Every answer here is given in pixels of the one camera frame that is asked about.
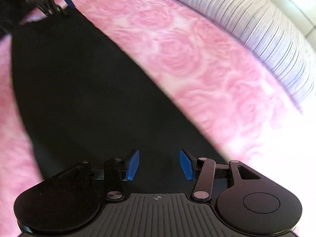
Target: white tile floor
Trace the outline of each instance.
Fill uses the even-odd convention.
[[[316,50],[316,0],[271,0],[306,36]]]

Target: ribbed gray panel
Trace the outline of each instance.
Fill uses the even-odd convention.
[[[81,231],[65,237],[245,237],[218,220],[206,204],[185,194],[131,194],[128,200],[105,206]],[[295,237],[288,233],[283,237]]]
[[[316,94],[316,54],[269,0],[179,0],[216,22],[251,50],[297,104]]]

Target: pink floral blanket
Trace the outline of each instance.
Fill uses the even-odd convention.
[[[227,159],[238,159],[296,194],[312,236],[315,122],[300,114],[241,44],[176,0],[73,0],[126,51]],[[28,20],[43,15],[35,10]],[[0,42],[0,237],[19,235],[15,198],[41,181],[10,79],[10,38]]]

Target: pink fabric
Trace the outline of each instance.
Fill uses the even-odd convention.
[[[248,50],[175,0],[73,1],[227,160],[241,160],[295,193],[304,208],[296,232],[312,236],[310,180],[297,168],[313,156],[310,122]],[[36,10],[29,18],[40,17]],[[40,181],[13,98],[9,47],[9,38],[0,43],[0,237],[18,235],[13,202]]]

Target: rose pattern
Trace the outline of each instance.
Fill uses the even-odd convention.
[[[248,50],[200,14],[176,0],[73,1],[139,63],[225,158],[241,160],[271,176],[277,172],[262,161],[283,162],[281,154],[295,155],[295,163],[306,161],[312,146],[293,133],[302,136],[314,125],[290,128],[303,116],[278,81]],[[151,8],[155,15],[148,11]],[[43,14],[34,10],[28,20],[40,18]],[[155,21],[159,27],[153,27]],[[19,234],[13,202],[41,180],[13,96],[9,46],[9,38],[0,42],[0,237]],[[295,136],[291,140],[297,139],[293,148],[283,148],[284,142],[278,139],[288,133]],[[303,144],[306,149],[297,153]],[[287,168],[282,170],[281,184]],[[303,187],[304,179],[299,182]],[[308,201],[304,193],[308,191],[297,194],[303,206]],[[304,211],[312,207],[307,204]],[[312,236],[305,225],[296,230],[300,229],[301,237]]]

